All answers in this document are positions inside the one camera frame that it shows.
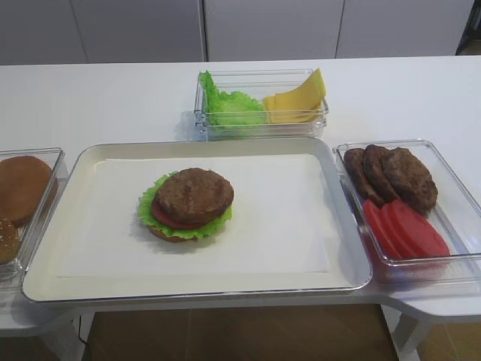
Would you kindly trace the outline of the brown meat patty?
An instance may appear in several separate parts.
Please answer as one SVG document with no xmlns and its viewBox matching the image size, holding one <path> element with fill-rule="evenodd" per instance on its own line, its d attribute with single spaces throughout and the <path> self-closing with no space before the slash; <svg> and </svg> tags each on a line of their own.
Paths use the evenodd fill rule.
<svg viewBox="0 0 481 361">
<path fill-rule="evenodd" d="M 365 148 L 363 158 L 365 176 L 385 203 L 399 199 L 399 195 L 395 192 L 383 171 L 382 160 L 388 153 L 387 148 L 370 144 Z"/>
<path fill-rule="evenodd" d="M 234 199 L 230 182 L 214 171 L 188 168 L 168 177 L 154 199 L 172 219 L 204 223 L 222 216 Z"/>
<path fill-rule="evenodd" d="M 407 148 L 389 150 L 381 163 L 384 175 L 404 203 L 420 214 L 435 207 L 437 185 L 426 166 Z"/>
<path fill-rule="evenodd" d="M 361 148 L 350 149 L 345 152 L 343 160 L 347 173 L 358 194 L 364 199 L 368 199 L 371 194 L 371 185 L 364 172 L 364 152 L 365 151 Z"/>
</svg>

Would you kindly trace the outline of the green lettuce pile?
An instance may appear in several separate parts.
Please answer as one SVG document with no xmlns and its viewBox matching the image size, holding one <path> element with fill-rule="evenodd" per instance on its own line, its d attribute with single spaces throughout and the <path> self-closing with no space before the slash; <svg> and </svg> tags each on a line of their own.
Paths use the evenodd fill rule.
<svg viewBox="0 0 481 361">
<path fill-rule="evenodd" d="M 226 92 L 214 82 L 209 71 L 199 73 L 202 100 L 200 109 L 212 126 L 259 126 L 265 124 L 264 107 L 247 93 Z"/>
</svg>

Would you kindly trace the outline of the clear lettuce cheese container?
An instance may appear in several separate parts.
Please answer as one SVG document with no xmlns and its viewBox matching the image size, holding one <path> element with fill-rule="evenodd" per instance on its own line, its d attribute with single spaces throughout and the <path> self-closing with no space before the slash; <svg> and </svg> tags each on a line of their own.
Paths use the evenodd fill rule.
<svg viewBox="0 0 481 361">
<path fill-rule="evenodd" d="M 262 103 L 265 97 L 293 90 L 314 72 L 313 69 L 289 69 L 269 71 L 209 71 L 216 85 L 226 92 L 239 90 Z M 259 126 L 212 126 L 207 115 L 200 109 L 202 100 L 201 85 L 198 80 L 195 96 L 195 128 L 207 140 L 265 137 L 318 137 L 326 126 L 328 105 L 326 97 L 319 115 L 309 123 L 273 124 L 268 122 L 268 112 L 264 111 L 265 124 Z"/>
</svg>

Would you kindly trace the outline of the yellow cheese slice stack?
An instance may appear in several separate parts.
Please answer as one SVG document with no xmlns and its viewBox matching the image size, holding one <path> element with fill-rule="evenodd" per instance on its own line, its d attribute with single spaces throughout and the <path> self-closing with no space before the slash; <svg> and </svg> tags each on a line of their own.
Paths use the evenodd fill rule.
<svg viewBox="0 0 481 361">
<path fill-rule="evenodd" d="M 317 68 L 300 86 L 285 93 L 276 93 L 262 100 L 273 124 L 309 123 L 315 119 L 326 97 L 322 72 Z"/>
</svg>

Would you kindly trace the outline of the green lettuce leaf on burger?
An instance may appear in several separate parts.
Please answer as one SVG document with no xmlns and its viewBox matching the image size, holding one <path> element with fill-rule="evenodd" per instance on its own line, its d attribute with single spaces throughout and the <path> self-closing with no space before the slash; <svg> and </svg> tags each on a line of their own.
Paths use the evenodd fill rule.
<svg viewBox="0 0 481 361">
<path fill-rule="evenodd" d="M 139 198 L 138 217 L 139 217 L 140 221 L 142 222 L 142 224 L 144 226 L 146 226 L 146 227 L 147 226 L 154 226 L 157 229 L 166 229 L 168 232 L 171 232 L 172 230 L 174 230 L 174 229 L 170 228 L 169 226 L 166 226 L 166 225 L 160 223 L 153 216 L 153 214 L 151 212 L 151 203 L 154 199 L 154 195 L 156 194 L 157 189 L 160 188 L 160 186 L 164 183 L 164 181 L 168 177 L 172 176 L 173 174 L 175 174 L 177 172 L 179 172 L 179 171 L 174 171 L 174 172 L 171 172 L 169 174 L 165 174 L 165 175 L 161 176 L 158 180 L 155 181 L 154 185 L 152 187 L 148 188 L 146 191 L 144 191 L 142 196 Z M 231 204 L 222 216 L 217 217 L 214 220 L 211 220 L 209 223 L 205 224 L 201 228 L 188 229 L 188 230 L 195 233 L 195 235 L 198 237 L 198 241 L 199 241 L 203 238 L 206 238 L 206 237 L 209 237 L 209 236 L 212 236 L 212 235 L 216 234 L 216 232 L 218 232 L 224 226 L 224 223 L 227 220 L 230 220 L 232 218 L 232 215 L 233 215 L 233 209 L 232 209 L 232 204 Z"/>
</svg>

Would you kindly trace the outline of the white paper tray liner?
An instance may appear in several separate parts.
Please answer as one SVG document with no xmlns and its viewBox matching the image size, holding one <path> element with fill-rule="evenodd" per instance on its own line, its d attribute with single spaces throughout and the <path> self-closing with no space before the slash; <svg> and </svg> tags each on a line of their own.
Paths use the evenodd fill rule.
<svg viewBox="0 0 481 361">
<path fill-rule="evenodd" d="M 171 243 L 138 218 L 142 193 L 162 175 L 213 170 L 234 188 L 233 217 L 200 241 Z M 108 159 L 95 164 L 75 200 L 60 275 L 137 276 L 324 272 L 335 222 L 316 157 Z"/>
</svg>

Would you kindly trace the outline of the red tomato slice on burger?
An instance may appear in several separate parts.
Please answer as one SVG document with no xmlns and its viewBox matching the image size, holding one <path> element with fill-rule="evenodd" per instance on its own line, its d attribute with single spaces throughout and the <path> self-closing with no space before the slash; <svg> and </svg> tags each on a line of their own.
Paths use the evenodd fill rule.
<svg viewBox="0 0 481 361">
<path fill-rule="evenodd" d="M 181 230 L 188 230 L 188 229 L 197 229 L 204 226 L 204 223 L 181 223 L 175 220 L 172 220 L 158 205 L 156 200 L 153 200 L 151 203 L 151 212 L 153 216 L 162 224 L 169 226 L 172 229 L 181 229 Z"/>
</svg>

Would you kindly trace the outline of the bottom bun on tray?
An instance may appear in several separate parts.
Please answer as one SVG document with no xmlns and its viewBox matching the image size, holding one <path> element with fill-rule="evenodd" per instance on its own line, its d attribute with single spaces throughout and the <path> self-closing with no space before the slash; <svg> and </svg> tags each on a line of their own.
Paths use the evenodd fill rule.
<svg viewBox="0 0 481 361">
<path fill-rule="evenodd" d="M 157 229 L 154 226 L 147 226 L 147 228 L 156 237 L 171 243 L 180 243 L 184 241 L 198 240 L 198 237 L 195 235 L 195 233 L 191 232 L 190 230 L 175 229 L 175 230 L 172 230 L 171 232 L 168 232 L 166 229 Z"/>
</svg>

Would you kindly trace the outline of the white metal tray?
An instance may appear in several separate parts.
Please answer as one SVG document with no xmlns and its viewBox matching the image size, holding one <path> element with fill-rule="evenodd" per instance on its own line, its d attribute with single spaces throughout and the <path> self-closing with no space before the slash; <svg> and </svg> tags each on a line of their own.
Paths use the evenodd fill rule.
<svg viewBox="0 0 481 361">
<path fill-rule="evenodd" d="M 108 159 L 157 160 L 240 156 L 317 158 L 335 235 L 324 241 L 329 269 L 324 272 L 277 272 L 205 275 L 75 276 L 60 275 L 68 254 L 72 216 L 68 208 L 95 164 Z M 368 257 L 340 185 L 329 147 L 315 138 L 264 138 L 237 141 L 103 144 L 81 153 L 56 210 L 23 279 L 22 290 L 34 302 L 110 301 L 176 296 L 227 296 L 271 292 L 355 290 L 371 279 Z"/>
</svg>

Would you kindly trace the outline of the left red tomato slice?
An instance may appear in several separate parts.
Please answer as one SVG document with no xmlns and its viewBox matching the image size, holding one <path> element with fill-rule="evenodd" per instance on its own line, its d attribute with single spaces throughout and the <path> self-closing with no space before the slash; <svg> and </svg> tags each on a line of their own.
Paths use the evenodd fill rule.
<svg viewBox="0 0 481 361">
<path fill-rule="evenodd" d="M 363 203 L 363 210 L 368 224 L 386 257 L 390 259 L 400 259 L 401 255 L 386 234 L 383 222 L 380 219 L 380 209 L 368 199 Z"/>
</svg>

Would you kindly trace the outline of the middle red tomato slice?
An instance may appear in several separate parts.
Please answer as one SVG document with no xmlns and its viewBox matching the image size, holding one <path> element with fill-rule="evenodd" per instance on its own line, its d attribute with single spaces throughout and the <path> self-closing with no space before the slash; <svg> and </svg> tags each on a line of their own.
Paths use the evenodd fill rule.
<svg viewBox="0 0 481 361">
<path fill-rule="evenodd" d="M 380 217 L 385 226 L 385 231 L 390 242 L 403 259 L 414 259 L 417 257 L 412 247 L 403 239 L 389 215 L 390 204 L 385 204 L 380 210 Z"/>
</svg>

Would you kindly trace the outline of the front red tomato slice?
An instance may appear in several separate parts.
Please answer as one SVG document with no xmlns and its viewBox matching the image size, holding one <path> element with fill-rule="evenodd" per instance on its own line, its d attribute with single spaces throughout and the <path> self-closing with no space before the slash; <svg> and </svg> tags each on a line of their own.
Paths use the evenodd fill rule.
<svg viewBox="0 0 481 361">
<path fill-rule="evenodd" d="M 388 215 L 401 237 L 419 258 L 450 256 L 446 242 L 420 214 L 402 201 L 389 204 Z"/>
</svg>

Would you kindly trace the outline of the clear patty tomato container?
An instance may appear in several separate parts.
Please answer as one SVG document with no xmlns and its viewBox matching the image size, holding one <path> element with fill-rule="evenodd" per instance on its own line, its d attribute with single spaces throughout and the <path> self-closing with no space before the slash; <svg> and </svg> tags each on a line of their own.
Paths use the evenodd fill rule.
<svg viewBox="0 0 481 361">
<path fill-rule="evenodd" d="M 450 256 L 414 259 L 386 257 L 368 224 L 363 203 L 370 199 L 381 210 L 385 204 L 392 202 L 385 203 L 372 186 L 370 197 L 368 199 L 361 197 L 347 173 L 343 160 L 348 150 L 353 148 L 365 150 L 370 144 L 385 147 L 388 150 L 396 147 L 407 148 L 430 171 L 438 189 L 437 204 L 427 214 L 416 212 L 437 230 L 446 242 Z M 340 171 L 341 183 L 355 212 L 363 239 L 367 243 L 373 261 L 379 267 L 403 277 L 415 277 L 419 272 L 423 272 L 426 277 L 434 277 L 439 272 L 453 273 L 457 267 L 479 263 L 480 206 L 431 142 L 409 140 L 341 144 L 333 149 L 333 153 Z"/>
</svg>

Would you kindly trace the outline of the clear bun container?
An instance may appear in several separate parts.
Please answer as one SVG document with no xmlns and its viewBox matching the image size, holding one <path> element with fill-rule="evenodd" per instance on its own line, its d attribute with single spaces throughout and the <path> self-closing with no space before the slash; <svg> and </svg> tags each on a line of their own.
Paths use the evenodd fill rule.
<svg viewBox="0 0 481 361">
<path fill-rule="evenodd" d="M 43 160 L 51 167 L 52 175 L 31 220 L 25 226 L 17 227 L 20 238 L 17 255 L 10 262 L 1 264 L 2 295 L 15 293 L 21 288 L 23 276 L 68 176 L 64 162 L 65 153 L 60 148 L 4 150 L 1 152 L 1 161 L 15 156 L 35 156 Z"/>
</svg>

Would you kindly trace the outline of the plain orange bun half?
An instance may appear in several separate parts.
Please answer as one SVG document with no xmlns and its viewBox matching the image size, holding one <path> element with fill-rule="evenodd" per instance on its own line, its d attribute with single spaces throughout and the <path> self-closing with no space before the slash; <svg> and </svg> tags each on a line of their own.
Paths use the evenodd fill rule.
<svg viewBox="0 0 481 361">
<path fill-rule="evenodd" d="M 32 218 L 50 181 L 52 169 L 35 156 L 15 156 L 1 161 L 1 218 L 15 227 Z"/>
</svg>

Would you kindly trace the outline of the right sesame bun top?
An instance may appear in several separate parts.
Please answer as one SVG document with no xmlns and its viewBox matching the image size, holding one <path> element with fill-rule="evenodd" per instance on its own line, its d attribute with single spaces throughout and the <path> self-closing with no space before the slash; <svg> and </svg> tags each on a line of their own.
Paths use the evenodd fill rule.
<svg viewBox="0 0 481 361">
<path fill-rule="evenodd" d="M 17 228 L 11 221 L 0 220 L 0 263 L 10 262 L 20 248 L 20 238 Z"/>
</svg>

